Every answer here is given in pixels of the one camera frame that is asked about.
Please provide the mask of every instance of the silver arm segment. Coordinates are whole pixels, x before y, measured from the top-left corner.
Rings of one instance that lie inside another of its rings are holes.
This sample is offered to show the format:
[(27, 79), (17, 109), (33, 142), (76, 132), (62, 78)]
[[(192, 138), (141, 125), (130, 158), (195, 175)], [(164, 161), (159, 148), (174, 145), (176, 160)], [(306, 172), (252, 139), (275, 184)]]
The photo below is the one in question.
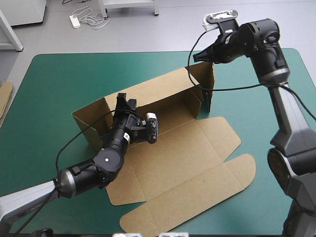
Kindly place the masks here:
[[(0, 236), (5, 237), (13, 222), (35, 211), (55, 189), (53, 181), (0, 197)], [(49, 201), (58, 198), (55, 192)]]

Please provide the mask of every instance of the cardboard box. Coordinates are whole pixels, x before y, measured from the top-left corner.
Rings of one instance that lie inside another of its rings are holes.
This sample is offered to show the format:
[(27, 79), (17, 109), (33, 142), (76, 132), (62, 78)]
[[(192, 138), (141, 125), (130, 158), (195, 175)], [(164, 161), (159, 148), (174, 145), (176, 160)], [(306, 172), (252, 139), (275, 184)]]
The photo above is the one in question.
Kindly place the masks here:
[[(213, 88), (213, 65), (190, 66), (194, 80)], [(159, 138), (154, 144), (131, 144), (117, 179), (107, 191), (113, 205), (146, 201), (125, 214), (120, 225), (130, 233), (157, 236), (245, 189), (255, 175), (255, 161), (242, 155), (224, 162), (241, 141), (222, 117), (196, 120), (203, 101), (186, 68), (180, 68), (120, 92), (137, 99), (137, 112), (157, 114)], [(82, 129), (115, 108), (117, 93), (75, 111)], [(204, 95), (210, 109), (211, 93)], [(95, 150), (112, 124), (107, 116), (84, 133)]]

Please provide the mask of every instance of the cardboard flap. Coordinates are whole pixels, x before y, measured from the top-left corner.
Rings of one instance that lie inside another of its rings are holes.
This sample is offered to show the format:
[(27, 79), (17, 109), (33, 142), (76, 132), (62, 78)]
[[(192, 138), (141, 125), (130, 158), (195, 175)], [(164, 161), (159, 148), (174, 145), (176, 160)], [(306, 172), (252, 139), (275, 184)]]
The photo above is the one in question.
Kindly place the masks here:
[(13, 89), (12, 83), (6, 81), (0, 87), (0, 118), (2, 117), (5, 107), (9, 101)]
[[(190, 65), (190, 74), (199, 82), (202, 87), (213, 89), (215, 82), (213, 67), (214, 64), (208, 62), (193, 64)], [(207, 98), (208, 112), (210, 112), (213, 92), (204, 91), (204, 93)]]
[(256, 162), (250, 154), (244, 154), (226, 164), (244, 188), (250, 185), (256, 174)]
[(211, 121), (200, 119), (197, 123), (222, 161), (241, 144), (237, 133), (224, 117), (214, 117)]
[(122, 192), (122, 189), (118, 189), (116, 185), (112, 185), (111, 183), (107, 186), (107, 192), (111, 193), (109, 195), (110, 202), (113, 205), (117, 206), (125, 203), (146, 201), (144, 192), (128, 158), (125, 159), (124, 165), (115, 182), (119, 183), (125, 189)]
[[(83, 131), (97, 119), (110, 111), (109, 106), (104, 98), (100, 98), (97, 101), (73, 112), (73, 117), (78, 127)], [(109, 131), (109, 127), (113, 122), (112, 114), (105, 116), (90, 127), (83, 134), (87, 139), (89, 145), (95, 149), (100, 150), (103, 146), (103, 142), (100, 136), (103, 136)]]
[(254, 158), (242, 155), (228, 163), (208, 169), (149, 200), (122, 216), (120, 226), (128, 233), (146, 233), (145, 237), (157, 236), (158, 233), (167, 232), (242, 191), (246, 188), (244, 185), (252, 182), (254, 174)]
[[(166, 113), (178, 113), (178, 108), (177, 104), (175, 108), (168, 107)], [(181, 119), (165, 122), (181, 123)], [(239, 137), (227, 121), (215, 117), (193, 120), (168, 130), (154, 144), (140, 143), (130, 147), (125, 160), (132, 166), (128, 170), (132, 168), (135, 175), (125, 174), (124, 169), (120, 171), (118, 178), (107, 187), (111, 203), (133, 203), (142, 200), (143, 195), (146, 200), (151, 200), (221, 164), (239, 144)], [(132, 187), (140, 193), (135, 199), (128, 191)]]
[(167, 74), (148, 80), (143, 83), (126, 88), (119, 92), (105, 96), (109, 108), (113, 110), (116, 105), (118, 93), (126, 93), (127, 99), (137, 99), (137, 107), (162, 100), (183, 90), (192, 87), (188, 80), (188, 72), (185, 68), (179, 68)]

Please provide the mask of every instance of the white cable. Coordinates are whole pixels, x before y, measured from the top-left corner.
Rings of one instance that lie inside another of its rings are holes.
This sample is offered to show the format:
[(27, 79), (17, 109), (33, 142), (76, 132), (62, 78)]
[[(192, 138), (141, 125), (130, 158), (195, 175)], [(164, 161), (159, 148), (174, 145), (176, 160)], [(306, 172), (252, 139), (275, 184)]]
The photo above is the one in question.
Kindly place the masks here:
[(105, 19), (102, 17), (102, 14), (100, 12), (97, 13), (96, 16), (91, 16), (92, 13), (93, 10), (90, 8), (90, 0), (88, 0), (85, 4), (85, 7), (79, 8), (73, 12), (73, 16), (76, 16), (79, 22), (90, 25), (94, 30), (99, 30), (102, 27), (105, 27), (110, 22), (109, 18), (105, 22)]

